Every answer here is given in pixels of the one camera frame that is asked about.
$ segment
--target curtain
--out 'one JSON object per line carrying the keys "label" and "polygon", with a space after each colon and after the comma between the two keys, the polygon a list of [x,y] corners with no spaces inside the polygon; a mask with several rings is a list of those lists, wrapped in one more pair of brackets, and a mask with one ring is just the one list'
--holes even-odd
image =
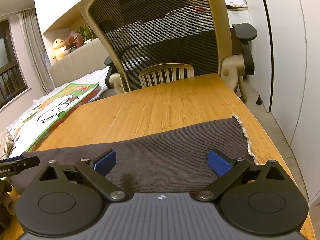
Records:
{"label": "curtain", "polygon": [[33,70],[43,91],[48,94],[54,87],[46,67],[44,57],[46,52],[38,25],[36,9],[20,11],[18,17]]}

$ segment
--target window sill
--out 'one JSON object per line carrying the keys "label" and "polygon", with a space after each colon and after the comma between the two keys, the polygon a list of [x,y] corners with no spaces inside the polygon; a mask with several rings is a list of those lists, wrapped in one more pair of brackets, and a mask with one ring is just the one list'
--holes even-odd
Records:
{"label": "window sill", "polygon": [[10,100],[8,103],[6,103],[4,106],[2,106],[0,108],[0,113],[6,109],[10,104],[12,104],[14,101],[16,101],[18,98],[20,98],[21,96],[23,96],[24,94],[26,94],[28,91],[30,91],[32,88],[27,88],[26,90],[24,90],[23,92],[21,92],[19,95],[17,95],[15,98],[13,98],[12,100]]}

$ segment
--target floor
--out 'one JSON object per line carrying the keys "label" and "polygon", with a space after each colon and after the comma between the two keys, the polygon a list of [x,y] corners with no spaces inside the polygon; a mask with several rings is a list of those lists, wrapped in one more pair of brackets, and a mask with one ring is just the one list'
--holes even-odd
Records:
{"label": "floor", "polygon": [[[248,102],[246,106],[260,122],[264,130],[267,132],[278,151],[282,155],[282,158],[288,165],[297,185],[304,197],[308,200],[308,195],[306,187],[303,182],[303,178],[297,164],[297,161],[289,147],[278,123],[274,119],[271,113],[268,113],[263,105],[257,105],[256,100],[258,98],[258,93],[250,85],[247,80],[244,80],[245,90],[248,95]],[[315,231],[316,239],[320,240],[320,203],[309,208],[309,214],[311,217],[311,222]]]}

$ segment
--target desk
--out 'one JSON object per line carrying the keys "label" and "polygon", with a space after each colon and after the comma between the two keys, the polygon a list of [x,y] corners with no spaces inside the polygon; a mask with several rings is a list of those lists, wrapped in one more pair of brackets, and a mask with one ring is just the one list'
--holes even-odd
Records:
{"label": "desk", "polygon": [[[128,140],[230,118],[232,113],[243,122],[258,162],[264,164],[275,159],[291,175],[261,125],[217,74],[135,90],[80,106],[38,150]],[[301,233],[308,240],[315,240],[309,216]],[[14,219],[3,239],[15,240],[13,236],[20,234]]]}

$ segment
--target potted plant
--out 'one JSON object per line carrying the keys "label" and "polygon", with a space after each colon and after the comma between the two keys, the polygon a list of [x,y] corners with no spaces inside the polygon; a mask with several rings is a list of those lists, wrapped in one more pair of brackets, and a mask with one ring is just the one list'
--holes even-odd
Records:
{"label": "potted plant", "polygon": [[70,52],[73,52],[77,49],[77,43],[75,41],[74,36],[69,37],[68,45],[66,46],[66,49],[70,49]]}
{"label": "potted plant", "polygon": [[94,32],[87,24],[84,27],[80,26],[79,33],[84,40],[84,44],[93,40]]}

